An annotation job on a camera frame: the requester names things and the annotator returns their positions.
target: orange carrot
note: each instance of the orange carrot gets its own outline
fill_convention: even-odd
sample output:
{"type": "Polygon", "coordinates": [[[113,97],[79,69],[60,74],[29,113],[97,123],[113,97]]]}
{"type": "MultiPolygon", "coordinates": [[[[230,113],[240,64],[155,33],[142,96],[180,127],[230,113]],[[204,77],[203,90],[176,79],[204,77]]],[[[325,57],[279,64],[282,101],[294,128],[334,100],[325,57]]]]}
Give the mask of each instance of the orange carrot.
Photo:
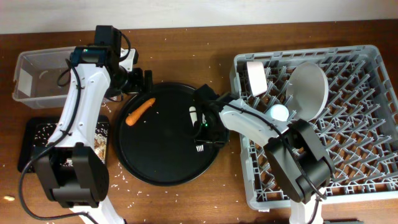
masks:
{"type": "Polygon", "coordinates": [[[155,103],[155,98],[151,98],[147,100],[145,103],[143,103],[138,109],[133,111],[127,118],[126,118],[126,124],[128,126],[133,126],[138,119],[141,117],[141,115],[153,104],[155,103]]]}

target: plastic bin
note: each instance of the plastic bin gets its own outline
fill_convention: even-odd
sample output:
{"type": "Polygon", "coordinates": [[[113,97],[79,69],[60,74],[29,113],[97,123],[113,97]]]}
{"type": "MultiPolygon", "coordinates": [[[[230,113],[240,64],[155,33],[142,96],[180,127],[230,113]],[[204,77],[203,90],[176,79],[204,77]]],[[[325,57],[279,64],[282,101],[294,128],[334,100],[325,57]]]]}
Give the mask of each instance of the plastic bin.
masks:
{"type": "Polygon", "coordinates": [[[12,98],[33,109],[62,107],[67,99],[69,85],[59,87],[57,79],[68,67],[75,47],[34,50],[19,54],[12,98]]]}
{"type": "MultiPolygon", "coordinates": [[[[322,68],[329,84],[325,109],[311,124],[335,167],[336,182],[326,187],[324,203],[398,198],[398,101],[377,47],[373,45],[241,54],[229,75],[231,89],[249,106],[265,112],[286,104],[290,74],[305,62],[322,68]],[[252,96],[245,62],[264,65],[268,90],[252,96]]],[[[293,114],[289,121],[294,121],[293,114]]],[[[263,148],[241,135],[246,200],[254,210],[289,207],[263,148]]]]}

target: white wall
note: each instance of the white wall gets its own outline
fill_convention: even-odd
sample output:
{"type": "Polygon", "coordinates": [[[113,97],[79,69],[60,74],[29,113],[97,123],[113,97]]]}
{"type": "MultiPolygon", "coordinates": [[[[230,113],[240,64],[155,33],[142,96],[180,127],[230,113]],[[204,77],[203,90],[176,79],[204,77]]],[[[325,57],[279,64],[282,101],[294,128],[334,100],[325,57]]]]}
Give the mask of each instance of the white wall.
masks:
{"type": "Polygon", "coordinates": [[[0,34],[398,18],[398,0],[0,0],[0,34]]]}

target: dish rack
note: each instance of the dish rack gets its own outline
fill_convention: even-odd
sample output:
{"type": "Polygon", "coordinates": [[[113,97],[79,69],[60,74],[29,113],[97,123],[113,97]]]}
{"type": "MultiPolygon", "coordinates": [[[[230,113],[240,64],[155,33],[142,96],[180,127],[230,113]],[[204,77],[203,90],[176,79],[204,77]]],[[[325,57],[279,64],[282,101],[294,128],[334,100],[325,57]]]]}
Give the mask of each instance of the dish rack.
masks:
{"type": "MultiPolygon", "coordinates": [[[[326,74],[329,95],[312,127],[336,167],[336,182],[326,187],[324,203],[398,198],[398,101],[377,47],[361,45],[324,49],[240,54],[229,75],[232,92],[265,113],[286,105],[290,74],[312,62],[326,74]],[[245,62],[262,62],[267,91],[252,96],[245,62]]],[[[295,121],[294,112],[289,122],[295,121]]],[[[264,149],[241,135],[241,163],[248,205],[254,210],[289,207],[278,187],[264,149]]]]}

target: wooden table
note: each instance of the wooden table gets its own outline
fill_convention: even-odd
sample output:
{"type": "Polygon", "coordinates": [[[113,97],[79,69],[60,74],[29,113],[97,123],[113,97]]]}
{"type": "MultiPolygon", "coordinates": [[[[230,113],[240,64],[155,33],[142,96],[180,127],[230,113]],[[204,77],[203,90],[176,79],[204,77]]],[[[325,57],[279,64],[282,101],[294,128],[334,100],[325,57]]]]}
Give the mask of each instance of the wooden table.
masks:
{"type": "MultiPolygon", "coordinates": [[[[124,33],[139,52],[137,66],[152,70],[155,83],[180,82],[195,87],[207,83],[222,93],[230,90],[228,74],[237,54],[362,44],[379,48],[397,88],[397,30],[398,21],[389,20],[143,29],[124,30],[124,33]]],[[[61,108],[32,110],[11,98],[17,57],[28,50],[88,44],[93,37],[94,32],[0,35],[0,196],[14,195],[17,199],[14,202],[0,199],[0,223],[46,223],[32,219],[21,208],[17,198],[19,173],[16,164],[29,118],[62,112],[61,108]]],[[[114,122],[123,103],[108,103],[108,106],[111,112],[103,108],[101,114],[114,122]]],[[[108,157],[110,182],[119,186],[110,188],[108,195],[116,211],[128,223],[274,223],[288,219],[288,208],[259,213],[248,207],[239,153],[239,136],[233,133],[229,146],[199,178],[176,187],[156,187],[137,180],[124,169],[126,180],[115,178],[120,168],[111,146],[108,157]]],[[[46,199],[36,175],[27,175],[24,192],[35,213],[59,215],[69,212],[46,199]]],[[[325,205],[322,215],[326,220],[396,223],[398,200],[325,205]]],[[[54,223],[82,221],[75,217],[54,223]]]]}

